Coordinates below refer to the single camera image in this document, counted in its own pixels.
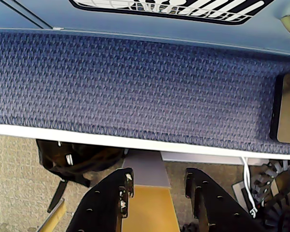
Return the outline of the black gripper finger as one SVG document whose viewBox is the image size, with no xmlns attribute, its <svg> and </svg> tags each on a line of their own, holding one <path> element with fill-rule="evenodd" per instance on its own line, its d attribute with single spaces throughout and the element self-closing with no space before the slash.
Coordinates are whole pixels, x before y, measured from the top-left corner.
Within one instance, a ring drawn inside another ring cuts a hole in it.
<svg viewBox="0 0 290 232">
<path fill-rule="evenodd" d="M 122 231 L 122 219 L 128 217 L 133 194 L 133 169 L 115 170 L 83 196 L 66 231 Z"/>
<path fill-rule="evenodd" d="M 264 231 L 224 188 L 200 169 L 186 169 L 185 195 L 191 201 L 201 232 Z"/>
</svg>

